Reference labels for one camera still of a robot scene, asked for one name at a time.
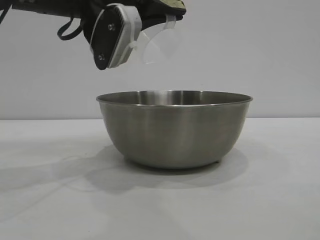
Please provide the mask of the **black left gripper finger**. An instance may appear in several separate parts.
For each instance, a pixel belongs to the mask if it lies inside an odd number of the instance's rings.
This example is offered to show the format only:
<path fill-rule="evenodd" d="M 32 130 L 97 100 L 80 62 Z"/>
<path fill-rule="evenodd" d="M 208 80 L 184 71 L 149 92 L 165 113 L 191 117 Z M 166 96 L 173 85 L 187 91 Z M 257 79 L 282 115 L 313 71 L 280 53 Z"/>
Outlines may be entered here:
<path fill-rule="evenodd" d="M 149 13 L 159 15 L 184 15 L 187 9 L 182 0 L 152 0 Z"/>
<path fill-rule="evenodd" d="M 143 24 L 151 24 L 156 22 L 163 22 L 166 20 L 168 14 L 152 14 L 150 13 L 150 7 L 142 7 L 140 9 L 140 16 Z M 176 19 L 181 19 L 183 15 L 170 15 L 175 16 Z"/>

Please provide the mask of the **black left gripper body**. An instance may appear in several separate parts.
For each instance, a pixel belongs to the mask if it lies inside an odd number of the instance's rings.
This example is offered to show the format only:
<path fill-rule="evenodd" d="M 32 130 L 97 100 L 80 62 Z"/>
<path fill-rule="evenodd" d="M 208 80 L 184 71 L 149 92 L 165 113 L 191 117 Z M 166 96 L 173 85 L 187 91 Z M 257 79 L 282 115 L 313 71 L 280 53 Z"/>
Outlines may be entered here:
<path fill-rule="evenodd" d="M 139 11 L 140 16 L 146 15 L 149 0 L 77 0 L 76 9 L 79 11 L 80 26 L 90 47 L 93 43 L 92 32 L 98 29 L 98 21 L 107 13 L 107 7 L 130 6 Z"/>

